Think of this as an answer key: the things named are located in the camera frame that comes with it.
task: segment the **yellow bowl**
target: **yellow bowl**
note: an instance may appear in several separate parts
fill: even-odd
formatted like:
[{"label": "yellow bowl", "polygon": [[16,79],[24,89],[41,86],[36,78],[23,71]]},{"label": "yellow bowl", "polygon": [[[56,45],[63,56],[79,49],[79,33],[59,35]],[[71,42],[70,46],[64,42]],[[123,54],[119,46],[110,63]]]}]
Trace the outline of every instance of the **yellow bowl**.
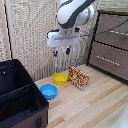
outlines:
[{"label": "yellow bowl", "polygon": [[52,78],[56,85],[64,85],[68,80],[68,76],[63,73],[55,73],[52,75]]}]

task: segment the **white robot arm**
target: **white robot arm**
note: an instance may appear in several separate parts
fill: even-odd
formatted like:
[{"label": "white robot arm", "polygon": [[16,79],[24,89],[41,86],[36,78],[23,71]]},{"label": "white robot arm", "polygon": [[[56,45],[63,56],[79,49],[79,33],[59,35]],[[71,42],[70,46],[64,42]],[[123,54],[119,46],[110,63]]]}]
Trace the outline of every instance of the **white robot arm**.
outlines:
[{"label": "white robot arm", "polygon": [[66,51],[68,55],[70,48],[79,43],[80,29],[77,26],[88,23],[94,15],[93,6],[95,0],[61,0],[57,11],[57,22],[61,29],[52,30],[47,35],[47,46],[54,48],[54,55],[57,56],[56,48],[69,46]]}]

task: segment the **beige curtain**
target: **beige curtain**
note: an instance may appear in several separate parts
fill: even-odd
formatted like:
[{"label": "beige curtain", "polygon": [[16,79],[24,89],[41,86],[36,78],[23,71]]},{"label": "beige curtain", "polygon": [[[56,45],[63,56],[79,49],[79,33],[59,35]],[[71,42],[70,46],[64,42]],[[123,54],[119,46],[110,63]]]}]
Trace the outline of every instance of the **beige curtain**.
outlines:
[{"label": "beige curtain", "polygon": [[53,0],[6,0],[13,59],[19,59],[33,80],[50,75]]}]

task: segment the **wall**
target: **wall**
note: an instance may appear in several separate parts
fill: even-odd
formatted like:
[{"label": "wall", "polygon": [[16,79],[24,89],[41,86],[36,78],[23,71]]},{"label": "wall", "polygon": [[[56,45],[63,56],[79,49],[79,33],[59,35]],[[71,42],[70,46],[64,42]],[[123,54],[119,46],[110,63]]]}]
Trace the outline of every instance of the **wall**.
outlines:
[{"label": "wall", "polygon": [[0,61],[11,58],[4,1],[0,0]]}]

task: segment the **wooden floor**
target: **wooden floor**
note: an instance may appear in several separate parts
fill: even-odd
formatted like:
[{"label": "wooden floor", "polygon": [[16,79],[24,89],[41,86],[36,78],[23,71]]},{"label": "wooden floor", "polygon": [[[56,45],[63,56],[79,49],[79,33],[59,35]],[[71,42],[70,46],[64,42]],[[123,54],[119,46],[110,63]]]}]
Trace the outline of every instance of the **wooden floor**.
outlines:
[{"label": "wooden floor", "polygon": [[[110,128],[128,102],[128,86],[86,65],[78,68],[90,75],[87,91],[70,82],[57,86],[56,98],[49,101],[47,128]],[[48,77],[35,83],[40,87],[53,81]]]}]

